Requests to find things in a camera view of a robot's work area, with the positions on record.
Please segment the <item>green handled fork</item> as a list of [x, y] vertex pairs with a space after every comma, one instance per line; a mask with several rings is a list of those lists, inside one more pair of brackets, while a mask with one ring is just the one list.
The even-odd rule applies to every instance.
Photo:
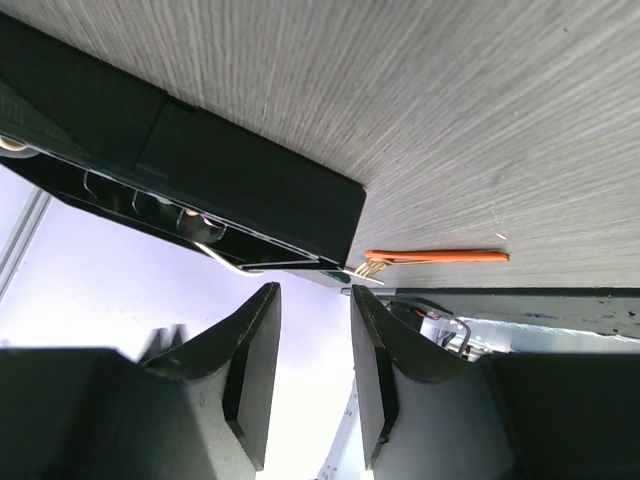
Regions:
[[349, 285], [351, 283], [351, 277], [341, 271], [322, 271], [322, 274], [343, 285]]

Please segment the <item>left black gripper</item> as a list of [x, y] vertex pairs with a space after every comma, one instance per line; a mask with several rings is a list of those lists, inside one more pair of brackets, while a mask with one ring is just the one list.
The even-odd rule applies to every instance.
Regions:
[[184, 324], [174, 324], [169, 328], [154, 329], [151, 332], [139, 360], [150, 361], [155, 357], [163, 355], [164, 353], [183, 345], [184, 342]]

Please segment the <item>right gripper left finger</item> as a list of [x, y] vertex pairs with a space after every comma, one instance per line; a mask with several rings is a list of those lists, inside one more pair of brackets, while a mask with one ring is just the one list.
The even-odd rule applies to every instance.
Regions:
[[265, 464], [281, 289], [139, 361], [111, 348], [1, 352], [5, 479], [252, 479]]

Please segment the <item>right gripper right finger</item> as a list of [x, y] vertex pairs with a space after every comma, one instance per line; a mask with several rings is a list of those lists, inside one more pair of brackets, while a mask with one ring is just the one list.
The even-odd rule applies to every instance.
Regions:
[[492, 353], [469, 362], [351, 294], [364, 463], [377, 479], [635, 479], [639, 358]]

